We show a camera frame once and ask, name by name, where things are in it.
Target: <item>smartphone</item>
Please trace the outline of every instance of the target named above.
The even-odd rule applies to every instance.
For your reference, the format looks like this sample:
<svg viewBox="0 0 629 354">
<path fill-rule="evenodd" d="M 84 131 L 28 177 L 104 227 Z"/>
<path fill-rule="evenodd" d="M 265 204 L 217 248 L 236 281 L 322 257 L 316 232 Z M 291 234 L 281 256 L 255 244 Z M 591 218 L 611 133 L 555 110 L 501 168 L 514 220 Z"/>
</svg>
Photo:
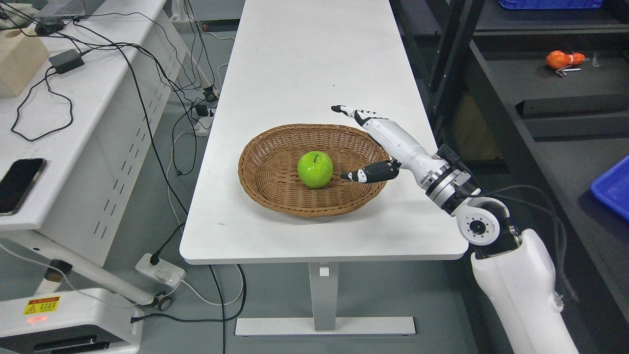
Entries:
<svg viewBox="0 0 629 354">
<path fill-rule="evenodd" d="M 0 181 L 0 216 L 18 212 L 45 167 L 45 159 L 21 159 L 11 165 Z"/>
</svg>

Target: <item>wooden block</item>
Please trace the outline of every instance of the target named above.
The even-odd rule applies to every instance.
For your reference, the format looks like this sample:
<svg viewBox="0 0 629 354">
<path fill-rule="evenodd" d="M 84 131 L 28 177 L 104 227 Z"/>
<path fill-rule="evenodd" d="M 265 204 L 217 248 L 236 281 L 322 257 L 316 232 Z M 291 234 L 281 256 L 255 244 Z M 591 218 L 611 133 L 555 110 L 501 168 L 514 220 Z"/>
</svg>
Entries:
<svg viewBox="0 0 629 354">
<path fill-rule="evenodd" d="M 32 28 L 24 32 L 35 35 Z M 49 55 L 39 37 L 0 31 L 0 98 L 19 96 Z"/>
</svg>

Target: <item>white machine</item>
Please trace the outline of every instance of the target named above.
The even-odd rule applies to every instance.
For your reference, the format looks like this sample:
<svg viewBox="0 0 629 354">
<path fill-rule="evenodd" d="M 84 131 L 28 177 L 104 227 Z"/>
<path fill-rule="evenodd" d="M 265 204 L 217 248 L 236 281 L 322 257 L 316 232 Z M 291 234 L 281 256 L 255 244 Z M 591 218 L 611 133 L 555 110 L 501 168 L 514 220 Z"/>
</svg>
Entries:
<svg viewBox="0 0 629 354">
<path fill-rule="evenodd" d="M 475 249 L 471 262 L 476 281 L 496 308 L 516 354 L 578 354 L 560 314 L 555 267 L 535 231 L 520 233 L 504 203 L 482 197 L 471 175 L 452 166 L 448 153 L 429 155 L 396 122 L 347 106 L 332 110 L 354 119 L 392 157 L 341 178 L 373 183 L 408 169 L 426 195 L 456 217 L 459 231 Z"/>
<path fill-rule="evenodd" d="M 0 349 L 22 354 L 104 351 L 132 354 L 140 349 L 142 316 L 118 294 L 101 288 L 39 294 L 0 302 Z"/>
</svg>

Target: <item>green apple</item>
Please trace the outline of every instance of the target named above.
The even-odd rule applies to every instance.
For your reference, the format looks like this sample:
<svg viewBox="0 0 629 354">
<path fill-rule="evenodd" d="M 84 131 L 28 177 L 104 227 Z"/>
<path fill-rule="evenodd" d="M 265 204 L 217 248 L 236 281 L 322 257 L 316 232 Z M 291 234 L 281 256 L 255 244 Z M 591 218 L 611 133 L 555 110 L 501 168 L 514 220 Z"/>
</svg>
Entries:
<svg viewBox="0 0 629 354">
<path fill-rule="evenodd" d="M 311 151 L 299 159 L 297 174 L 310 188 L 321 188 L 332 178 L 332 160 L 325 152 Z"/>
</svg>

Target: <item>gray floor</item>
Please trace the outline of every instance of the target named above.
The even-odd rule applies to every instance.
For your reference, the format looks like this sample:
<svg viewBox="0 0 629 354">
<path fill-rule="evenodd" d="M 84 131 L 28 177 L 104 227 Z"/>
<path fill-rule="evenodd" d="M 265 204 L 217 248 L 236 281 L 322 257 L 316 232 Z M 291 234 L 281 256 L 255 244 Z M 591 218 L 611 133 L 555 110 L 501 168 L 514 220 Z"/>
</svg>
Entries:
<svg viewBox="0 0 629 354">
<path fill-rule="evenodd" d="M 183 34 L 191 43 L 190 33 Z M 210 61 L 216 70 L 228 62 L 230 41 L 209 36 L 206 40 Z M 209 74 L 206 63 L 201 62 Z M 155 141 L 164 164 L 170 153 L 173 123 L 181 114 L 181 106 L 171 97 L 155 134 Z M 181 123 L 175 134 L 189 125 Z M 208 138 L 198 140 L 197 165 L 193 174 L 171 180 L 182 201 L 189 205 L 204 145 Z M 177 148 L 177 162 L 182 169 L 192 163 L 194 139 L 185 135 Z M 105 269 L 150 292 L 167 290 L 134 270 L 144 253 L 154 252 L 176 226 L 168 205 L 166 186 L 159 172 L 155 155 L 149 152 L 133 190 L 131 200 L 120 224 L 116 239 L 105 263 Z M 207 266 L 185 264 L 178 254 L 178 235 L 162 253 L 162 258 L 188 272 L 186 280 L 213 302 L 218 302 L 216 287 Z M 23 255 L 36 255 L 6 243 Z M 2 254 L 0 269 L 0 299 L 29 296 L 35 290 L 43 267 L 26 264 Z M 308 267 L 306 264 L 243 265 L 247 277 L 247 303 L 242 317 L 307 317 L 311 316 Z M 238 273 L 234 266 L 216 266 L 219 282 L 226 299 L 236 295 Z M 79 288 L 94 284 L 72 275 Z M 201 302 L 190 290 L 179 288 L 172 306 L 166 313 L 181 318 L 219 318 L 220 308 Z M 238 303 L 227 308 L 228 316 L 235 313 Z M 143 308 L 145 312 L 153 309 Z M 239 338 L 233 335 L 235 323 L 227 326 L 228 353 L 477 353 L 472 339 L 460 292 L 452 288 L 444 262 L 372 262 L 342 263 L 338 289 L 339 316 L 413 316 L 417 334 L 395 336 L 318 336 Z M 163 318 L 147 319 L 144 324 L 140 353 L 220 353 L 221 325 L 218 323 L 182 324 Z"/>
</svg>

